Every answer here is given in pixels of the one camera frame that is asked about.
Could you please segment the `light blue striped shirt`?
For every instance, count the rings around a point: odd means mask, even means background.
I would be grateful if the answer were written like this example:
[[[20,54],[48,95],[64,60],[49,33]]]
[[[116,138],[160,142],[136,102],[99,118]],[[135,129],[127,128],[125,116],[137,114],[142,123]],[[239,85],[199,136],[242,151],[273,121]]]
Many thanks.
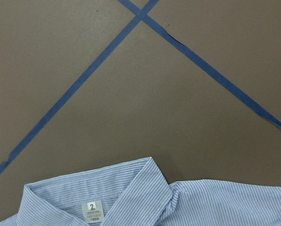
[[[281,226],[281,187],[168,184],[151,157],[24,185],[2,226]]]

